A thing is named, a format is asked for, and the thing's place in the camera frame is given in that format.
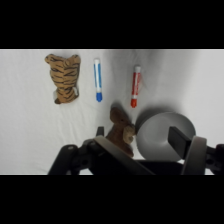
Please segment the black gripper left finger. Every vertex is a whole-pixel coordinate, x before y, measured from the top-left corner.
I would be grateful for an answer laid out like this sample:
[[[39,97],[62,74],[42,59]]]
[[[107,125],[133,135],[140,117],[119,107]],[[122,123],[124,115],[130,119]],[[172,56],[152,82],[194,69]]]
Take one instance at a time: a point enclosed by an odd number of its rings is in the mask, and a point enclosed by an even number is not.
[[[63,146],[57,154],[49,175],[79,175],[88,169],[94,175],[153,175],[145,166],[130,158],[104,137],[104,128],[85,140],[80,147]]]

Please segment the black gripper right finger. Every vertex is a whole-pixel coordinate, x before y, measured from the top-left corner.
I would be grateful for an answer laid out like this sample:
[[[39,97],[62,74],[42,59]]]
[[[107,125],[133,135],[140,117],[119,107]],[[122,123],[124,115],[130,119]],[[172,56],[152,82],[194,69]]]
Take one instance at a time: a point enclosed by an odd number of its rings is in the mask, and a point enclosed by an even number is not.
[[[190,139],[174,126],[169,128],[168,143],[184,160],[182,175],[204,175],[206,169],[214,175],[224,175],[224,144],[210,147],[205,138]]]

